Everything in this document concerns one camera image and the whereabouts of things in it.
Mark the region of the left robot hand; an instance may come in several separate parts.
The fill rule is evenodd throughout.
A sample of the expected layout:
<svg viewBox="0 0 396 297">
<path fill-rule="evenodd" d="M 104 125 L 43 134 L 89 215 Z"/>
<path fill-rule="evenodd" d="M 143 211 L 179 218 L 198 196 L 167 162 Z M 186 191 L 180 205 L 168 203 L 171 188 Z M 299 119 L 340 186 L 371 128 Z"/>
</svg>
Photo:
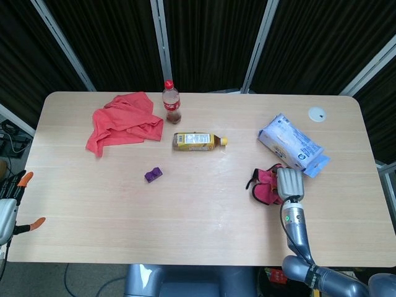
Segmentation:
<svg viewBox="0 0 396 297">
<path fill-rule="evenodd" d="M 1 181 L 1 246 L 7 244 L 14 235 L 33 231 L 46 218 L 41 217 L 29 225 L 17 225 L 17 214 L 24 196 L 25 188 L 33 178 L 33 172 L 21 172 Z"/>
</svg>

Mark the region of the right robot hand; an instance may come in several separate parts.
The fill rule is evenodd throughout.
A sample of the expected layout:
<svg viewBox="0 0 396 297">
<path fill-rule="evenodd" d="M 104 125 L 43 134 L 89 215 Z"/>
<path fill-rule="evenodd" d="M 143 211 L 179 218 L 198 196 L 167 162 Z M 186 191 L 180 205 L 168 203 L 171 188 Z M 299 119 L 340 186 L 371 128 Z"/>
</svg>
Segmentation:
<svg viewBox="0 0 396 297">
<path fill-rule="evenodd" d="M 304 181 L 302 172 L 284 167 L 270 169 L 272 192 L 275 194 L 274 204 L 280 205 L 289 197 L 300 202 L 304 197 Z"/>
</svg>

